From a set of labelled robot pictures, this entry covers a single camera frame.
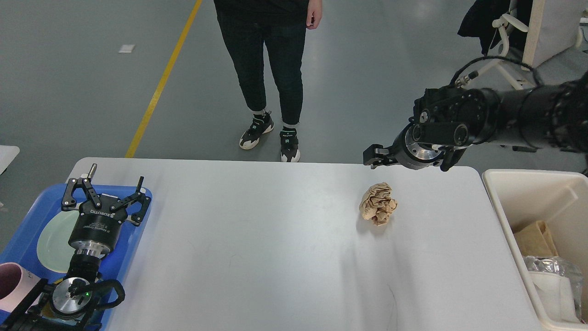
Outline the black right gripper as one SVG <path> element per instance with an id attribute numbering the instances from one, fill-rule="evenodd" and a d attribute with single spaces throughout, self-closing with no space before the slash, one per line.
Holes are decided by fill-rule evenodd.
<path id="1" fill-rule="evenodd" d="M 372 144 L 363 151 L 363 165 L 371 169 L 391 166 L 396 161 L 406 168 L 420 170 L 438 165 L 441 162 L 441 152 L 424 148 L 414 141 L 412 124 L 403 128 L 392 146 L 384 148 L 380 144 Z"/>

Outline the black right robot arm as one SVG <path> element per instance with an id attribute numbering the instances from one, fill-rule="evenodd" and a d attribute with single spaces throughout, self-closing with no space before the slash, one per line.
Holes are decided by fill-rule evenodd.
<path id="1" fill-rule="evenodd" d="M 449 84 L 426 89 L 414 101 L 413 115 L 389 147 L 370 145 L 363 164 L 370 168 L 400 164 L 412 170 L 439 167 L 447 172 L 473 145 L 511 146 L 515 151 L 554 148 L 587 153 L 587 75 L 575 81 L 546 85 L 535 68 L 525 64 L 533 88 L 496 91 L 465 89 L 463 72 L 487 57 L 458 69 Z"/>

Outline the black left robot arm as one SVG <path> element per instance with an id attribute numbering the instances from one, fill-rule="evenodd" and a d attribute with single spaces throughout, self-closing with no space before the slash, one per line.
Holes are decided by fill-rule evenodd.
<path id="1" fill-rule="evenodd" d="M 1 254 L 3 331 L 98 331 L 125 299 L 122 285 L 147 222 L 143 186 L 93 186 L 97 165 L 40 195 Z"/>

